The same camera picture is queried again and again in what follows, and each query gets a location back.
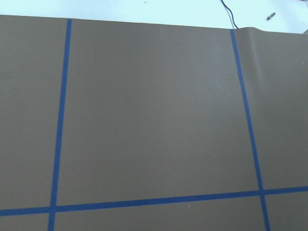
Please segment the brown paper table cover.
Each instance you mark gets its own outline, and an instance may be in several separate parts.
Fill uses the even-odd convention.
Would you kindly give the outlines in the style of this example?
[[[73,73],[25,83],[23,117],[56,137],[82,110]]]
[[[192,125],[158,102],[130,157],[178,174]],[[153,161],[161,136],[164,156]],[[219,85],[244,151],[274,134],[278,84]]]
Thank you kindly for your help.
[[[1,16],[0,228],[307,230],[307,35]]]

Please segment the small metal screw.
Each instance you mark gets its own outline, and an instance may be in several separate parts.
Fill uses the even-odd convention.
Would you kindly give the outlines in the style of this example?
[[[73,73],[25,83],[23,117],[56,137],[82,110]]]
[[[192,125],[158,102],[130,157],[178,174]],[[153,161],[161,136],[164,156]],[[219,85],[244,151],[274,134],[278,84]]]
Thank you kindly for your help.
[[[271,15],[269,15],[266,20],[270,20],[273,16],[275,15],[275,13],[272,13]]]

